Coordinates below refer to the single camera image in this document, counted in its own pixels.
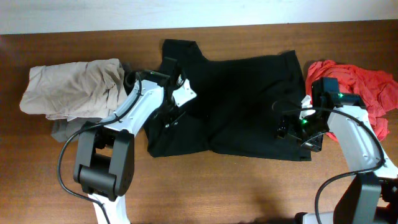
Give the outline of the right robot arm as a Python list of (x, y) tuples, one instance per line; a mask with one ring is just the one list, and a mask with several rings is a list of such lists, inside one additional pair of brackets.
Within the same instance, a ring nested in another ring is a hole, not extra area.
[[(295, 223), (397, 223), (397, 166), (376, 134), (359, 95), (342, 93), (338, 80), (320, 78), (294, 109), (283, 111), (277, 136), (319, 152), (320, 140), (332, 133), (343, 151), (349, 172), (329, 178), (317, 190), (313, 213), (298, 213)], [(319, 211), (322, 191), (330, 183), (352, 177), (334, 210)]]

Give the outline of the black polo shirt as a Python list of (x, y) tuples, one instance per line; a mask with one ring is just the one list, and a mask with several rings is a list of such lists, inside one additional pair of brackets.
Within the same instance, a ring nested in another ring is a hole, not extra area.
[(281, 114), (305, 96), (302, 69), (293, 50), (239, 60), (211, 61), (194, 41), (167, 39), (162, 57), (177, 60), (197, 94), (169, 129), (147, 121), (153, 157), (202, 151), (286, 161), (309, 161), (310, 151), (275, 137)]

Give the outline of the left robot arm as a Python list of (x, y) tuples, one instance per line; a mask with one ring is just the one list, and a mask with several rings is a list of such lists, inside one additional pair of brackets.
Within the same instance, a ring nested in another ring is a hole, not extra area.
[(176, 59), (163, 59), (159, 72), (139, 70), (125, 79), (131, 89), (125, 102), (98, 123), (87, 122), (78, 138), (73, 179), (80, 198), (94, 206), (98, 223), (129, 223), (125, 194), (134, 175), (134, 139), (147, 121), (159, 119), (169, 129), (180, 109), (196, 93)]

